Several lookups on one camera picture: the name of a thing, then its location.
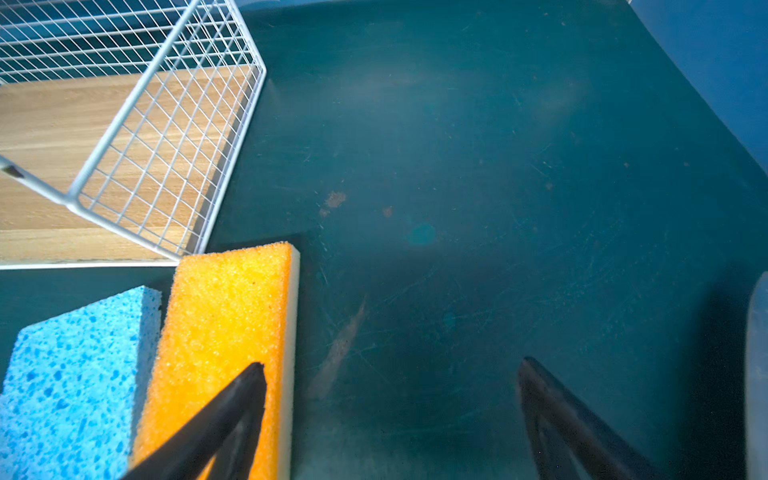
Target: wood grain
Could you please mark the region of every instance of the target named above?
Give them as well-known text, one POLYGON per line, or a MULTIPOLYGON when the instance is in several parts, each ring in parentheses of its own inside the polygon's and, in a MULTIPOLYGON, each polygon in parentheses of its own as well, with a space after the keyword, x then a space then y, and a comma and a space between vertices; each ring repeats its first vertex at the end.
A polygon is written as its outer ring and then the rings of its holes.
MULTIPOLYGON (((118 75, 0 87, 0 154, 66 191, 138 78, 118 75)), ((114 221, 117 214, 105 207, 116 210, 123 214, 121 226, 156 242, 163 231, 166 240, 188 242, 192 233, 185 234, 186 226, 199 223, 200 210, 209 207, 206 194, 217 180, 217 165, 228 152, 232 127, 252 81, 249 68, 155 75, 83 189, 89 197, 98 197, 101 205, 95 205, 94 212, 114 221), (100 172, 116 182, 106 181, 100 172)), ((163 258, 10 178, 0 179, 0 191, 0 263, 163 258)), ((91 206, 86 197, 81 202, 91 206)))

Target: orange sponge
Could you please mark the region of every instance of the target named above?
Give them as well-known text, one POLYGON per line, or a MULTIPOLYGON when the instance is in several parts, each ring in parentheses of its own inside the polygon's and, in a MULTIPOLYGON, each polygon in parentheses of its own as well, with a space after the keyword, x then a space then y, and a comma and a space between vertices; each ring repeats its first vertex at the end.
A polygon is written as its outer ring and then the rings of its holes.
POLYGON ((266 405, 250 480, 289 478, 298 289, 299 252, 289 243, 181 260, 132 465, 261 362, 266 405))

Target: metal wire grid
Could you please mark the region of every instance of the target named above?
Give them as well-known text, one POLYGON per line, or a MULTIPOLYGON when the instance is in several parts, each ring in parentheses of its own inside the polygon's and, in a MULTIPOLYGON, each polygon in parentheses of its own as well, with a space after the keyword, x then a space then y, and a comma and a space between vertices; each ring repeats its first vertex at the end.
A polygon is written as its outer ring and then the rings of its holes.
POLYGON ((233 0, 21 0, 0 41, 0 81, 143 72, 66 194, 0 164, 158 253, 204 251, 266 75, 233 0))
POLYGON ((263 74, 224 0, 201 2, 85 184, 88 210, 175 254, 203 242, 263 74))
POLYGON ((0 5, 6 83, 144 71, 187 2, 33 0, 0 5))

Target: blue plastic wall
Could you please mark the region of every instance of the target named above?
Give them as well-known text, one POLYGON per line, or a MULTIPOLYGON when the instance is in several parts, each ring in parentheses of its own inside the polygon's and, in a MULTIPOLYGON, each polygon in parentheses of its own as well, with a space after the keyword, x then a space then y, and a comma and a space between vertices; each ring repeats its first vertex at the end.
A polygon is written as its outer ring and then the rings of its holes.
POLYGON ((768 2, 633 0, 637 16, 768 171, 768 2))

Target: sponge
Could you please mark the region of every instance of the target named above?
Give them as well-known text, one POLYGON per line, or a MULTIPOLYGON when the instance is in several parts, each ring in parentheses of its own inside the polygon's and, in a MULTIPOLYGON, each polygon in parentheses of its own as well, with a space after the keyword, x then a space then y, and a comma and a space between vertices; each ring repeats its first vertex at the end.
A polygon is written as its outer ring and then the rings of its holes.
POLYGON ((261 362, 266 405, 250 478, 289 478, 298 289, 299 252, 289 243, 182 258, 132 464, 261 362))
POLYGON ((120 478, 160 336, 144 286, 22 329, 0 396, 0 478, 120 478))

